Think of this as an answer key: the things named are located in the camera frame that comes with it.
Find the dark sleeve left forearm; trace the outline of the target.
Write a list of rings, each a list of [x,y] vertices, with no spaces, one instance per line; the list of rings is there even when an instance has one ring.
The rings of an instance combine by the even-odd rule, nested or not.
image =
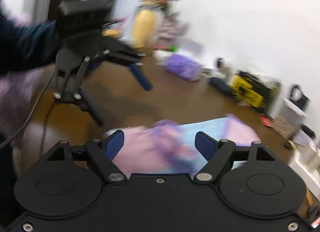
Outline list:
[[[60,44],[54,21],[18,27],[1,14],[1,76],[54,63]]]

